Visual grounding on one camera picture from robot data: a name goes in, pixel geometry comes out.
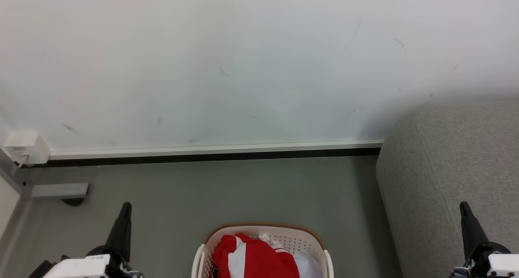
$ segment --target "gray sofa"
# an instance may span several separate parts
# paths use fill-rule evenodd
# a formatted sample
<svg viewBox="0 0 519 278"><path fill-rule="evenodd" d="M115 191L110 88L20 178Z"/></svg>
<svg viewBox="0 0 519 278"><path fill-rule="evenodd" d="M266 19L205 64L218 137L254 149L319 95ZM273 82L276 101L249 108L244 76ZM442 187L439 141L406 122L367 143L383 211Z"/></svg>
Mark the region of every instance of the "gray sofa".
<svg viewBox="0 0 519 278"><path fill-rule="evenodd" d="M463 263L459 204L491 241L519 253L519 102L436 106L386 139L377 177L404 278Z"/></svg>

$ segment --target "black baseboard strip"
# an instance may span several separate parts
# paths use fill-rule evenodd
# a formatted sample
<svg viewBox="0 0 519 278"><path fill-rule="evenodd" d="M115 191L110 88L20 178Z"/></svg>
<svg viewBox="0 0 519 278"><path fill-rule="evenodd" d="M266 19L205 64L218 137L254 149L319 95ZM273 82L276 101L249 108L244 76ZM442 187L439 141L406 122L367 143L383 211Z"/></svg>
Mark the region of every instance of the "black baseboard strip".
<svg viewBox="0 0 519 278"><path fill-rule="evenodd" d="M363 156L378 155L380 148L352 148L330 150L305 150L305 151L276 151L276 152L247 152L227 154L200 154L200 155L171 155L171 156L145 156L145 157L120 157L120 158L93 158L93 159L63 159L49 160L45 164L37 164L31 167L72 167L72 166L99 166L121 164L146 164L146 163L179 163L179 162L208 162L215 160L244 160L267 158L300 158L300 157L333 157L333 156Z"/></svg>

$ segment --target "white electrical box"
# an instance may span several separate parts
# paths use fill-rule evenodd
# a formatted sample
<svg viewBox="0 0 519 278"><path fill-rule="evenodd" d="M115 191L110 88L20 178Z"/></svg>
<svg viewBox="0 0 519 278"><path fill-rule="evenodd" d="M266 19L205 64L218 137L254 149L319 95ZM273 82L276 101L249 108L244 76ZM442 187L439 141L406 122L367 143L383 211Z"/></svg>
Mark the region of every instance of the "white electrical box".
<svg viewBox="0 0 519 278"><path fill-rule="evenodd" d="M4 143L5 150L15 162L43 164L49 160L50 149L36 132L12 134Z"/></svg>

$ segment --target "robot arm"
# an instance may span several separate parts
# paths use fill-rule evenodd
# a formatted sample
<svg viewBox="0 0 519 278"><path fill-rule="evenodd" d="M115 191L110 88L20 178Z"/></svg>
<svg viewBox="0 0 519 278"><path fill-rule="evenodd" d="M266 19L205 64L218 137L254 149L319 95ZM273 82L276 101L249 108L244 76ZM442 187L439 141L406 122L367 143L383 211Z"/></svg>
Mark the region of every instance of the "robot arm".
<svg viewBox="0 0 519 278"><path fill-rule="evenodd" d="M451 278L511 278L519 276L519 254L511 252L493 241L489 241L478 219L467 202L459 204L461 213L461 233L465 264L456 267Z"/></svg>
<svg viewBox="0 0 519 278"><path fill-rule="evenodd" d="M46 260L29 278L144 278L128 265L130 242L131 204L126 202L103 246L91 250L84 259L63 255L59 263Z"/></svg>

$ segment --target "white plastic basket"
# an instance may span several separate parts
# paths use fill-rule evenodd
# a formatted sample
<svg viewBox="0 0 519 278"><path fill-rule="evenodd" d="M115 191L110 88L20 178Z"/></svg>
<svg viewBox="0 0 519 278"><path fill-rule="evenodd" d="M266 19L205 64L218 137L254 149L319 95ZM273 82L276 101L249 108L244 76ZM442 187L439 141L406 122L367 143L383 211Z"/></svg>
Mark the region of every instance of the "white plastic basket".
<svg viewBox="0 0 519 278"><path fill-rule="evenodd" d="M198 248L191 269L191 278L211 278L211 256L214 249L224 235L237 233L244 233L253 239L267 234L270 239L281 243L292 254L305 250L321 265L323 278L334 278L332 258L317 233L308 228L280 223L228 223L216 228Z"/></svg>

